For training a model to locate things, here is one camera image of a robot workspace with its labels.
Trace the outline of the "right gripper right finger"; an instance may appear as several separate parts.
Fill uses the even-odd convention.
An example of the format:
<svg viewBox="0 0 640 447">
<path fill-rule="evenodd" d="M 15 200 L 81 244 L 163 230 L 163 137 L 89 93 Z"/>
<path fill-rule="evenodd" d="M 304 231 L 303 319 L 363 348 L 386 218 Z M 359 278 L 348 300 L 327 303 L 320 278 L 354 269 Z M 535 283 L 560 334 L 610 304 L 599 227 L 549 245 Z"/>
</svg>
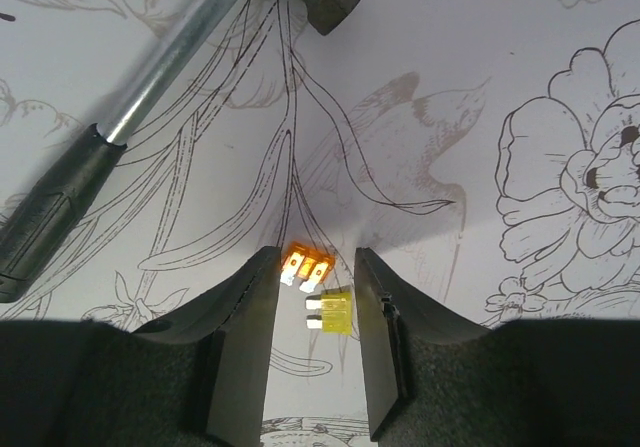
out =
<svg viewBox="0 0 640 447">
<path fill-rule="evenodd" d="M 639 324 L 476 324 L 373 250 L 354 287 L 371 439 L 381 446 L 635 446 Z"/>
</svg>

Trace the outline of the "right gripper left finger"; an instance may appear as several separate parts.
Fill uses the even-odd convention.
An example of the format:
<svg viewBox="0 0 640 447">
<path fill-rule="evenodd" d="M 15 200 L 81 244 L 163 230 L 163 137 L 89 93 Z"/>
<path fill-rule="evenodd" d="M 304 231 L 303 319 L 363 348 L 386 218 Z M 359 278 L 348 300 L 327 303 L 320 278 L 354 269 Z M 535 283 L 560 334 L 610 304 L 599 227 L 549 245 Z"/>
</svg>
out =
<svg viewBox="0 0 640 447">
<path fill-rule="evenodd" d="M 218 286 L 128 332 L 1 325 L 5 446 L 256 446 L 279 294 L 266 246 Z"/>
</svg>

